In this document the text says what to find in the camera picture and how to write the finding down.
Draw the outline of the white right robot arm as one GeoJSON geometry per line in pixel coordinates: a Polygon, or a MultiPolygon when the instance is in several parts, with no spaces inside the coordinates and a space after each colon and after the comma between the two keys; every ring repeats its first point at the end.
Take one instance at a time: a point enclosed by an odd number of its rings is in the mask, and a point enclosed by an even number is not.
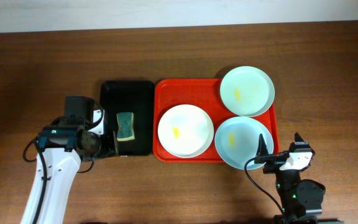
{"type": "Polygon", "coordinates": [[[268,152],[264,137],[259,135],[254,162],[264,165],[264,174],[275,174],[282,204],[282,214],[274,216],[274,223],[318,223],[316,216],[322,214],[326,188],[319,182],[300,177],[311,165],[314,155],[315,151],[298,133],[287,151],[275,154],[268,152]]]}

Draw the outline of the white plate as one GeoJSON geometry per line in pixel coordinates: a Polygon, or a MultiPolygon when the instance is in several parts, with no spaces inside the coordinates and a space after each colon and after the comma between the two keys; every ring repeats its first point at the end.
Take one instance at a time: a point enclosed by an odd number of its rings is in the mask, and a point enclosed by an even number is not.
{"type": "Polygon", "coordinates": [[[214,124],[209,115],[195,105],[177,105],[167,110],[157,126],[163,148],[179,158],[192,158],[204,153],[214,137],[214,124]]]}

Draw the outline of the green and yellow sponge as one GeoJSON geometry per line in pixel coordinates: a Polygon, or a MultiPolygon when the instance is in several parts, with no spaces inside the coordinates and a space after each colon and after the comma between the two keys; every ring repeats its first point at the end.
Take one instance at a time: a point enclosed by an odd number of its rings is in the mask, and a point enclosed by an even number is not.
{"type": "Polygon", "coordinates": [[[135,139],[133,112],[121,112],[116,115],[118,141],[131,141],[135,139]]]}

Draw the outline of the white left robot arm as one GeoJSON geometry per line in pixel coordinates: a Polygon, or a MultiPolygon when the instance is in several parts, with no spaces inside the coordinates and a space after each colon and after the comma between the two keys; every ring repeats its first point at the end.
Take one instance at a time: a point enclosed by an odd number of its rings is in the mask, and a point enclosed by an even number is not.
{"type": "Polygon", "coordinates": [[[21,223],[62,223],[68,196],[82,162],[94,162],[108,152],[103,109],[84,117],[61,117],[31,140],[37,150],[35,177],[21,223]]]}

